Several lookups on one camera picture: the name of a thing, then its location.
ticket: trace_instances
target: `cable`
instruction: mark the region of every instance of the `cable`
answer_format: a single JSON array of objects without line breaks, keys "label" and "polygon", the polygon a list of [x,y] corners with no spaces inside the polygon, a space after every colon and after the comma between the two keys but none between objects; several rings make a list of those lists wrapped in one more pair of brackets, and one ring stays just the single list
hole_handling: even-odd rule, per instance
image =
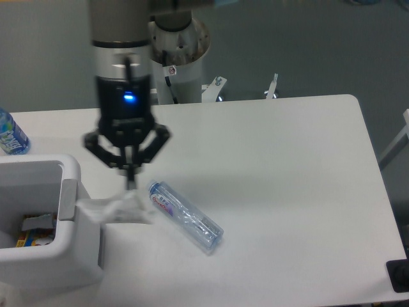
[{"label": "cable", "polygon": [[[166,56],[167,56],[167,52],[165,50],[162,51],[162,66],[166,67]],[[171,78],[169,78],[168,76],[165,77],[165,81],[166,81],[166,85],[169,88],[169,91],[171,92],[172,95],[172,99],[173,99],[173,103],[174,104],[179,104],[178,102],[178,98],[176,97],[176,95],[174,94],[174,91],[172,89],[172,83],[171,83]]]}]

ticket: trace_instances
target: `white cylindrical robot mount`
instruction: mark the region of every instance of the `white cylindrical robot mount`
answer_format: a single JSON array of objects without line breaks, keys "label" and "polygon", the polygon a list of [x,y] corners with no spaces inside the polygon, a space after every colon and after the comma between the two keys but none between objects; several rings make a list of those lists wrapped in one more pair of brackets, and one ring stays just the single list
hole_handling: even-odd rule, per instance
[{"label": "white cylindrical robot mount", "polygon": [[210,46],[206,26],[185,11],[156,16],[149,30],[159,104],[201,102],[203,58]]}]

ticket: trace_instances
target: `metal bracket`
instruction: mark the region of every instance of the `metal bracket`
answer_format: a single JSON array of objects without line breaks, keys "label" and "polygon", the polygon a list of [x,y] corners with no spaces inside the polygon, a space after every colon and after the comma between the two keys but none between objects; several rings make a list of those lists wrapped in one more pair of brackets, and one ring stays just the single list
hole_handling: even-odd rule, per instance
[{"label": "metal bracket", "polygon": [[409,109],[403,113],[406,125],[390,142],[387,148],[382,152],[378,164],[380,170],[383,170],[402,149],[409,143]]},{"label": "metal bracket", "polygon": [[273,81],[270,84],[270,87],[268,89],[268,91],[265,91],[264,94],[266,95],[266,99],[273,99],[273,98],[277,98],[277,94],[275,92],[275,89],[277,87],[277,80],[279,78],[279,74],[274,74],[274,78]]},{"label": "metal bracket", "polygon": [[228,80],[223,77],[216,77],[202,93],[202,102],[216,102],[227,81]]}]

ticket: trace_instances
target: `bottle cap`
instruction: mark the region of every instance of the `bottle cap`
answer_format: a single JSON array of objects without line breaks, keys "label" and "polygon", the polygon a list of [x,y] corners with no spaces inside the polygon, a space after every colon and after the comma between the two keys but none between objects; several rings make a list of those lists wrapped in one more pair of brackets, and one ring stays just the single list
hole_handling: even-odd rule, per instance
[{"label": "bottle cap", "polygon": [[153,186],[154,186],[155,184],[158,184],[158,182],[155,181],[155,180],[151,180],[151,181],[149,182],[149,184],[146,186],[146,188],[148,189],[149,193],[151,193],[151,190],[152,190],[152,188],[153,188]]}]

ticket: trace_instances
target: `plastic water bottle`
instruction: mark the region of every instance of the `plastic water bottle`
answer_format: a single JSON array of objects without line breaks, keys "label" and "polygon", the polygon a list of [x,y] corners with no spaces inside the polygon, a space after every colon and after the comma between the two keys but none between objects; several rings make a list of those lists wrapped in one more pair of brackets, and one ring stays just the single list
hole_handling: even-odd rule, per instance
[{"label": "plastic water bottle", "polygon": [[30,140],[15,123],[10,113],[1,108],[0,147],[8,155],[24,155],[31,147]]},{"label": "plastic water bottle", "polygon": [[181,225],[205,249],[212,251],[223,236],[223,229],[204,215],[165,182],[152,181],[149,186],[151,201],[175,223]]}]

